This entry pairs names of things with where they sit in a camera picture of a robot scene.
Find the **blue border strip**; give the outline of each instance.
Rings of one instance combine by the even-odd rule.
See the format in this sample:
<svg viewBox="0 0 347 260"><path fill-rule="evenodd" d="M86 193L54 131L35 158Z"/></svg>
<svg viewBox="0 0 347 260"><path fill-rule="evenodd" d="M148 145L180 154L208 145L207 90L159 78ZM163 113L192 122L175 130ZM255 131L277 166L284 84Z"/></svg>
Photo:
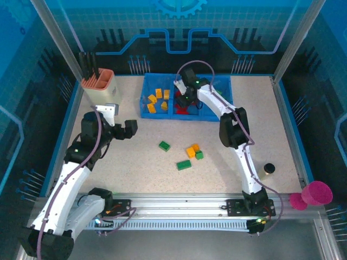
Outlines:
<svg viewBox="0 0 347 260"><path fill-rule="evenodd" d="M306 152L305 152L305 149L304 149L303 142L302 142L300 134L299 134L298 126L295 123L294 115L293 115L293 112L291 110L291 105L289 103L289 99L288 99L287 93L286 93L286 91L284 89L284 85L282 83L282 80L280 80L279 86L280 86L280 90L281 90L282 95L283 95L283 99L284 99L284 102L285 102L285 105L286 105L286 109L288 111L289 119L290 119L291 124L293 126L293 131L294 131L295 138L296 138L296 140L298 142L300 154L301 154L301 157L303 159L304 166L305 166L305 169L306 169L307 178L308 178L309 182L311 183L311 182L314 181L314 177L313 177L313 174L312 174L312 171L311 171L309 160L307 159L307 155L306 155Z"/></svg>
<svg viewBox="0 0 347 260"><path fill-rule="evenodd" d="M139 38L149 38L150 37L150 33L164 33L165 34L165 46L166 46L166 51L169 54L188 54L191 52L191 45L192 45L192 35L194 32L208 32L208 37L214 37L214 38L220 38L235 54L263 54L263 55L272 55L274 53L276 53L276 51L278 50L282 39L284 37L284 35L286 34L286 31L289 27L289 24L291 22L291 20L293 19L293 16L299 6L301 0L297 0L295 3L295 6L293 7L293 10L291 12L291 14L289 15L289 18L285 24L285 26L283 27L283 30L281 32L280 37L277 40L276 46L273 49L273 51L241 51L241 50L237 50L230 42L229 40L225 37L224 34L215 34L213 33L213 29L212 28L195 28L195 29L190 29L188 32L188 46L187 46L187 50L171 50L170 49L170 37L169 37L169 31L165 28L157 28L157 29L145 29L145 34L136 34L134 35L130 41L128 41L128 43L122 48L122 50L120 51L110 51L110 52L99 52L96 53L97 55L122 55L126 50L128 50L128 48L134 43L134 41L136 41Z"/></svg>
<svg viewBox="0 0 347 260"><path fill-rule="evenodd" d="M61 125L61 128L60 128L58 139L57 139L57 141L55 143L54 151L53 151L52 158L51 158L49 166L48 166L47 174L46 174L46 177L44 179L44 182L43 182L43 185L42 185L42 188L41 188L40 197L45 197L46 191L48 189L48 185L50 183L50 179L51 179L51 177L53 175L53 168L54 168L55 160L56 160L56 158L58 156L58 153L59 153L59 148L60 148L63 136L64 136L65 128L66 128L67 122L69 120L69 116L70 116L70 113L71 113L71 110L72 110L72 106L73 106L74 100L76 98L78 86L79 86L79 83L78 83L78 81L76 81L76 84L75 84L75 87L74 87L74 91L72 92L72 95L71 95L71 98L70 98L69 106L67 107L67 110L66 110L66 113L65 113L63 124Z"/></svg>
<svg viewBox="0 0 347 260"><path fill-rule="evenodd" d="M347 166L347 156L346 156L346 152L345 150L343 149L343 146L340 142L340 139L338 137L338 133L340 132L340 127L341 127L341 124L347 119L347 113L344 114L343 116L341 116L337 122L336 122L336 128L335 128L335 133L334 133L334 139L335 139L335 142L336 142L336 145L338 147L338 149L340 150L340 154L342 156L342 159L343 161L345 162L346 166Z"/></svg>
<svg viewBox="0 0 347 260"><path fill-rule="evenodd" d="M7 166L7 169L6 169L6 172L5 172L5 175L4 177L2 178L1 180L1 183L0 183L0 195L2 193L2 191L4 190L5 188L5 184L8 180L8 177L12 171L12 168L13 168L13 165L15 164L15 161L17 159L17 156L20 152L20 149L24 143L24 131L23 131L23 125L22 125L22 120L19 119L17 116L11 114L10 112L8 112L3 106L0 106L0 111L3 112L5 115L7 115L17 126L18 126L18 130L20 132L20 140L16 146L16 149L12 155L12 158L10 160L10 163L9 165Z"/></svg>

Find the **blue bin divider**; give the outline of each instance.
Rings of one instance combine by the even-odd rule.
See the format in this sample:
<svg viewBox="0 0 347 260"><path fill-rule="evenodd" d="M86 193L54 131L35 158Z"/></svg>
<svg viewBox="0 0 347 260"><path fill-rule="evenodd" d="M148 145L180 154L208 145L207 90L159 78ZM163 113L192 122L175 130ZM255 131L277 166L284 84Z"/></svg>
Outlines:
<svg viewBox="0 0 347 260"><path fill-rule="evenodd" d="M212 110L203 105L202 109L197 109L196 106L189 106L187 112L189 115L177 114L177 108L174 107L176 101L175 97L175 74L160 74L160 73L146 73L143 83L143 88L140 97L140 113L142 118L150 119L176 119L176 120L195 120L195 121L212 121L218 122L218 117ZM205 77L208 80L212 79L211 75L197 75L198 77ZM231 104L233 103L232 83L230 76L216 75L214 80L214 88L222 93L224 97ZM156 113L149 113L147 104L150 103L148 96L156 95L156 88L161 88L164 94L165 89L170 90L169 100L158 99L155 104ZM161 109L163 101L168 103L168 110Z"/></svg>

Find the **pink cup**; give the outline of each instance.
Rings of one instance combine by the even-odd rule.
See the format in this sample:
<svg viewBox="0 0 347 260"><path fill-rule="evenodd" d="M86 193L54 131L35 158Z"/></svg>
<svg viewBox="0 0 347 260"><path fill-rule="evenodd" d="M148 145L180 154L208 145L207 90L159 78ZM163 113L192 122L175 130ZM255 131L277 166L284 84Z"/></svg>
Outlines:
<svg viewBox="0 0 347 260"><path fill-rule="evenodd" d="M332 191L321 181L313 181L303 188L301 197L309 205L324 205L331 203Z"/></svg>

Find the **green block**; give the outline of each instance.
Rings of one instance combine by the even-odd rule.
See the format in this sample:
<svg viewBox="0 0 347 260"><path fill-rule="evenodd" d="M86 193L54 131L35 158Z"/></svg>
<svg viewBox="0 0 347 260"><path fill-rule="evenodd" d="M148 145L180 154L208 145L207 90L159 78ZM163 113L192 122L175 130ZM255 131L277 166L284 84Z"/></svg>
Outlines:
<svg viewBox="0 0 347 260"><path fill-rule="evenodd" d="M187 168L190 168L190 167L191 167L190 160L180 161L180 162L177 163L177 168L178 168L179 171L187 169Z"/></svg>
<svg viewBox="0 0 347 260"><path fill-rule="evenodd" d="M201 151L197 151L195 153L195 158L198 159L198 160L203 159L204 158L204 154Z"/></svg>
<svg viewBox="0 0 347 260"><path fill-rule="evenodd" d="M159 144L159 147L167 152L170 149L171 146L167 142L162 141Z"/></svg>

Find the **clear glass panel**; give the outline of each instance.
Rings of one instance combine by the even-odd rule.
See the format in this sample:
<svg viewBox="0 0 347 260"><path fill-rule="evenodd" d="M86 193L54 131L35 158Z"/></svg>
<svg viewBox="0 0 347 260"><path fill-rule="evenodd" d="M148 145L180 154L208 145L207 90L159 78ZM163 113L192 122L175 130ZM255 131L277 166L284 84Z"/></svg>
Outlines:
<svg viewBox="0 0 347 260"><path fill-rule="evenodd" d="M347 197L346 32L347 2L327 0L282 78L313 177L333 191L331 213L344 211ZM346 224L338 218L333 229L346 251Z"/></svg>
<svg viewBox="0 0 347 260"><path fill-rule="evenodd" d="M218 73L247 74L274 72L310 3L51 0L48 6L73 50L96 52L100 67L117 74L146 72L128 62L174 73L196 59Z"/></svg>
<svg viewBox="0 0 347 260"><path fill-rule="evenodd" d="M18 232L27 225L40 192L43 178L38 174L46 175L75 78L30 1L2 1L2 7L0 252L1 259L13 259Z"/></svg>

